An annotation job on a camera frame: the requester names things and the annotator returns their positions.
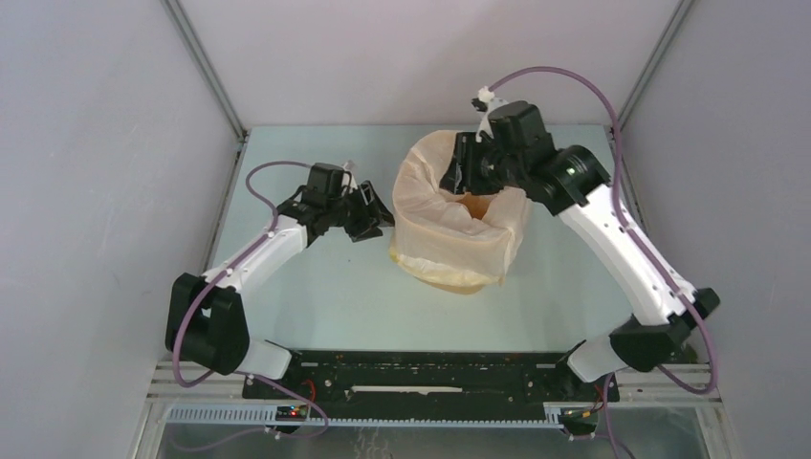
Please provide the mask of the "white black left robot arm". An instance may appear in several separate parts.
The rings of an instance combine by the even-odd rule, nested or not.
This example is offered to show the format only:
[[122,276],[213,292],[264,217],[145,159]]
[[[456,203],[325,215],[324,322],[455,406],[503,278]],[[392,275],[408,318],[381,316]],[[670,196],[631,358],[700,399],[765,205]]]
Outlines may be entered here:
[[183,377],[181,363],[191,361],[206,368],[207,377],[264,377],[279,398],[291,398],[300,390],[302,373],[290,365],[292,350],[252,336],[246,297],[330,229],[342,229],[351,241],[362,242],[382,236],[395,223],[372,184],[357,181],[349,165],[315,163],[306,168],[306,183],[280,205],[247,179],[248,192],[270,209],[270,221],[220,265],[202,274],[183,273],[174,281],[165,347],[180,386],[202,382]]

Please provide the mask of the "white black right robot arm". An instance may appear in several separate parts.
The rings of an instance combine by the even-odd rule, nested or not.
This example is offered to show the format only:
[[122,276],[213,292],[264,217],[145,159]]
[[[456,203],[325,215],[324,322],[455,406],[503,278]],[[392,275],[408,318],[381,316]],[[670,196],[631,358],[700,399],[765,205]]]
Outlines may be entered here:
[[711,288],[680,276],[612,200],[606,169],[586,147],[556,147],[538,108],[502,98],[472,106],[476,130],[456,135],[440,187],[455,195],[494,195],[518,188],[559,218],[595,253],[625,293],[630,318],[570,350],[556,375],[559,393],[579,400],[617,370],[649,372],[678,351],[720,304]]

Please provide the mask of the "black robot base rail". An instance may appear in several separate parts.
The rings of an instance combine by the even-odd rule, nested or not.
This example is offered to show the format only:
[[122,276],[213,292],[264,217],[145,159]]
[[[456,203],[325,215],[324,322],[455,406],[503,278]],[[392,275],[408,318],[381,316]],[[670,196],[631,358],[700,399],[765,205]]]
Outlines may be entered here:
[[274,384],[246,382],[249,400],[290,389],[320,406],[306,421],[331,425],[550,426],[583,433],[618,384],[565,374],[562,353],[316,351],[293,353]]

